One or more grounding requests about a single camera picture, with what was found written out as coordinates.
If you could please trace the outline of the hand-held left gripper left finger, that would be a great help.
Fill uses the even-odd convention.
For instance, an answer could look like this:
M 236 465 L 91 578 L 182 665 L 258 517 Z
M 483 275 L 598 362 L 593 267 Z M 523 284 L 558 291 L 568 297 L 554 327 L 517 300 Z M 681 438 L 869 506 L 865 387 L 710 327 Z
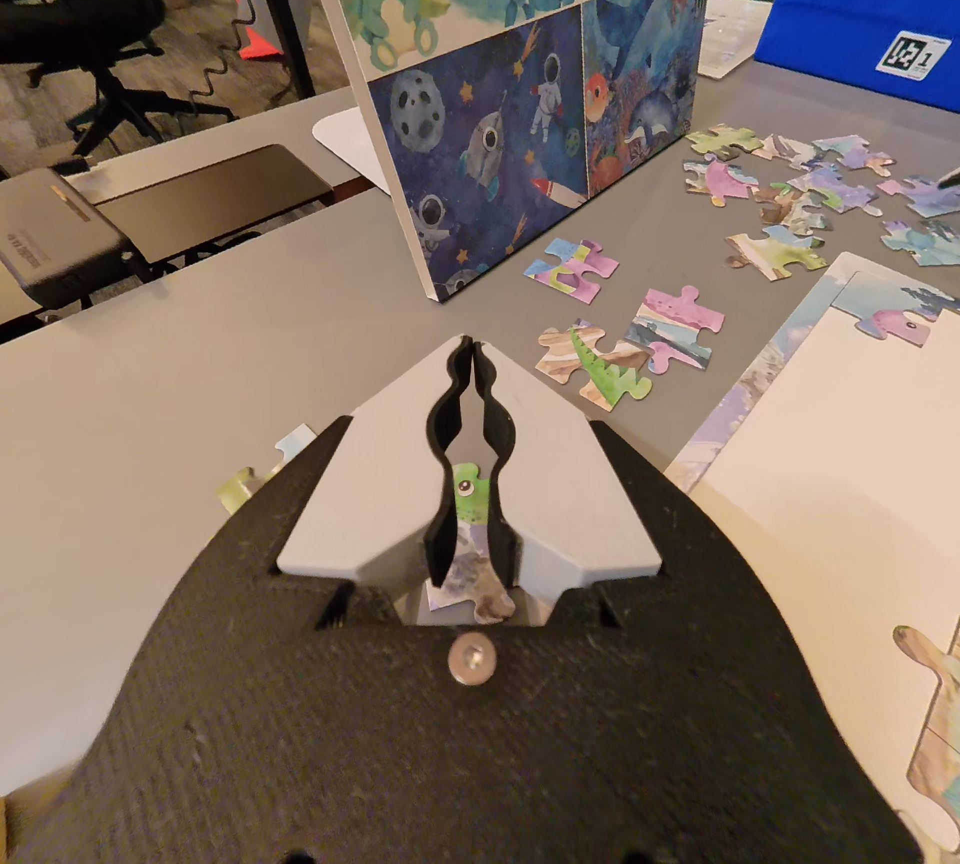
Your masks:
M 425 537 L 451 515 L 446 450 L 474 342 L 450 338 L 359 405 L 278 559 L 290 574 L 412 589 L 430 575 Z

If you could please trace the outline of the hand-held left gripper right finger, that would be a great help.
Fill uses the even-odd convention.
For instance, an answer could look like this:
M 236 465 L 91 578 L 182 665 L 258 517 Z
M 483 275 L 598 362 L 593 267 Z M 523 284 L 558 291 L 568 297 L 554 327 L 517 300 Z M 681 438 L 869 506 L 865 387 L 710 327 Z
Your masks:
M 487 542 L 506 587 L 549 604 L 571 589 L 655 575 L 662 558 L 593 422 L 488 343 L 474 343 L 489 476 Z

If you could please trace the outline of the pink dinosaur head puzzle piece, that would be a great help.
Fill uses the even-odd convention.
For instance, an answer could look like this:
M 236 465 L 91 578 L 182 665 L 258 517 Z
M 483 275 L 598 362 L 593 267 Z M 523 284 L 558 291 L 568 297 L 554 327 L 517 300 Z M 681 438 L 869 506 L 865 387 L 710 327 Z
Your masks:
M 894 336 L 916 347 L 927 342 L 932 324 L 944 310 L 959 313 L 957 297 L 862 272 L 850 279 L 831 306 L 855 317 L 856 329 L 875 339 Z

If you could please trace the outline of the pink spotted back puzzle piece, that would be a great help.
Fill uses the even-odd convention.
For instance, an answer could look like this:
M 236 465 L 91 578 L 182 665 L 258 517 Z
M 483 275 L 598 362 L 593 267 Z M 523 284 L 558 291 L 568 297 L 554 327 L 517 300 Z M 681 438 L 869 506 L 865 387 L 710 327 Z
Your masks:
M 698 297 L 693 285 L 685 285 L 678 296 L 655 289 L 645 295 L 624 339 L 649 355 L 646 367 L 653 374 L 665 374 L 671 359 L 699 370 L 709 366 L 713 351 L 699 344 L 699 332 L 720 332 L 725 315 L 700 306 Z

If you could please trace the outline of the jigsaw puzzle pieces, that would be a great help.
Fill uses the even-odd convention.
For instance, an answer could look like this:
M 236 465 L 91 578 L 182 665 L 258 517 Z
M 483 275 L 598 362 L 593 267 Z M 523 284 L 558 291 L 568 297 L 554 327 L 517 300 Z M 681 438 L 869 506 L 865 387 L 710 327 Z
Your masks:
M 823 241 L 813 233 L 831 228 L 823 221 L 822 208 L 833 209 L 836 213 L 859 208 L 882 216 L 880 209 L 872 204 L 874 195 L 870 187 L 847 186 L 834 164 L 823 158 L 824 149 L 834 151 L 848 168 L 870 167 L 882 175 L 884 181 L 877 184 L 876 189 L 889 195 L 906 195 L 910 208 L 922 218 L 924 223 L 917 226 L 900 220 L 882 222 L 885 234 L 881 240 L 885 246 L 892 250 L 906 250 L 918 266 L 958 266 L 958 224 L 943 221 L 946 215 L 958 213 L 958 186 L 938 189 L 937 183 L 921 176 L 907 176 L 902 182 L 889 178 L 885 169 L 889 156 L 867 154 L 864 148 L 869 142 L 863 138 L 824 138 L 811 145 L 776 135 L 764 138 L 759 150 L 753 151 L 757 157 L 768 161 L 776 156 L 785 161 L 790 159 L 790 166 L 801 172 L 787 182 L 774 182 L 765 187 L 761 187 L 756 178 L 743 173 L 738 165 L 722 160 L 719 143 L 700 143 L 705 146 L 706 158 L 683 164 L 684 171 L 695 174 L 695 178 L 686 180 L 688 192 L 709 194 L 716 207 L 724 207 L 726 197 L 745 200 L 752 196 L 760 204 L 763 231 L 767 237 L 751 241 L 747 234 L 730 236 L 727 241 L 736 249 L 736 254 L 728 261 L 731 267 L 749 264 L 771 282 L 789 277 L 787 265 L 792 262 L 805 262 L 813 270 L 826 267 L 815 253 L 815 248 Z M 549 262 L 537 259 L 524 275 L 589 304 L 597 287 L 584 280 L 584 273 L 589 270 L 588 265 L 593 267 L 604 263 L 606 258 L 601 260 L 601 251 L 601 246 L 595 242 L 583 240 L 575 245 L 557 238 L 545 252 L 558 258 L 559 263 L 551 266 Z M 675 469 L 679 486 L 691 490 L 728 439 L 723 437 L 711 444 L 706 438 L 702 441 L 696 438 L 696 447 L 690 454 L 684 452 L 680 456 Z M 223 507 L 230 514 L 235 513 L 267 479 L 283 468 L 288 458 L 296 456 L 312 440 L 313 432 L 306 426 L 287 435 L 276 445 L 283 452 L 284 460 L 262 481 L 250 468 L 235 474 L 217 491 Z

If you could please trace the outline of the white puzzle tray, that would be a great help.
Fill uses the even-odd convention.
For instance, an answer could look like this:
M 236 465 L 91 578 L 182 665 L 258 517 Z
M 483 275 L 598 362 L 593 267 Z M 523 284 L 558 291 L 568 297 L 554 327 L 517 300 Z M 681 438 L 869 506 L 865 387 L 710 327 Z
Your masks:
M 666 475 L 737 546 L 792 631 L 832 719 L 925 862 L 958 862 L 958 827 L 906 773 L 937 689 L 893 640 L 950 649 L 959 615 L 958 314 L 922 347 L 832 307 L 857 273 L 926 286 L 841 254 Z M 676 467 L 728 437 L 698 483 Z

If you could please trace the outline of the laminated instruction sheet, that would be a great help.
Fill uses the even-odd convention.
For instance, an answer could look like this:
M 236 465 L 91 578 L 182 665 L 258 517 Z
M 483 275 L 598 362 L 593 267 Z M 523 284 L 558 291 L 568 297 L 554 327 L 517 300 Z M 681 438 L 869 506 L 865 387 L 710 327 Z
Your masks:
M 706 0 L 698 74 L 724 78 L 757 50 L 772 2 Z

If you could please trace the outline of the animal picture board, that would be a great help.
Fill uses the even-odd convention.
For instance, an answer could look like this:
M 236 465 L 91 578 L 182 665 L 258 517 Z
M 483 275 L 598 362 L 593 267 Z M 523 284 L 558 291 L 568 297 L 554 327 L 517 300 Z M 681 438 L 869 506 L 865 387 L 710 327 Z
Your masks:
M 442 302 L 690 130 L 707 0 L 320 0 Z

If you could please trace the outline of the joined green dinosaur puzzle pieces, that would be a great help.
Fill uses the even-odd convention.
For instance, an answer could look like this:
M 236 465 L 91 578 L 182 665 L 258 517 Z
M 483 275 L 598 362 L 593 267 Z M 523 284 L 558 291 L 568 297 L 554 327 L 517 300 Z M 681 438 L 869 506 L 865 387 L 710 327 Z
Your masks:
M 959 826 L 959 631 L 943 652 L 919 630 L 894 629 L 898 649 L 938 679 L 906 779 Z

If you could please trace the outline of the red floor sign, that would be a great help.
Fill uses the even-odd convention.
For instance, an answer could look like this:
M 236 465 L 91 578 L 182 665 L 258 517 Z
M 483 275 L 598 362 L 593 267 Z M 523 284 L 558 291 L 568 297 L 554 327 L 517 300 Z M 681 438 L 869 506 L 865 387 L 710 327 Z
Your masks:
M 241 21 L 238 27 L 242 59 L 283 60 L 281 39 L 267 0 L 236 0 L 235 17 Z

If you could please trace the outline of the black office chair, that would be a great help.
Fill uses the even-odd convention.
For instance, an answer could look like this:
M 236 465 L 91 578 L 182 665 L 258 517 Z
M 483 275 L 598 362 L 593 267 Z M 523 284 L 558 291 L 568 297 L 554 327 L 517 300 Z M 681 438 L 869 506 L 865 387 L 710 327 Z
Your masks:
M 121 124 L 131 125 L 142 138 L 162 143 L 151 114 L 223 116 L 234 112 L 222 105 L 175 98 L 163 90 L 135 89 L 123 84 L 115 67 L 141 57 L 161 57 L 154 32 L 166 18 L 163 0 L 2 0 L 2 65 L 29 66 L 30 85 L 43 77 L 81 70 L 94 82 L 95 100 L 66 120 L 75 139 L 73 155 L 86 158 Z

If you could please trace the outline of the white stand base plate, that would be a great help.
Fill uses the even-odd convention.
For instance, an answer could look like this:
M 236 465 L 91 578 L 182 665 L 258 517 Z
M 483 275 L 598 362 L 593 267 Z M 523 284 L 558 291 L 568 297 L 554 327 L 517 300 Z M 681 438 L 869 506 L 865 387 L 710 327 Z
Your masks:
M 319 144 L 360 176 L 391 195 L 374 142 L 358 106 L 322 117 L 314 124 L 311 133 Z

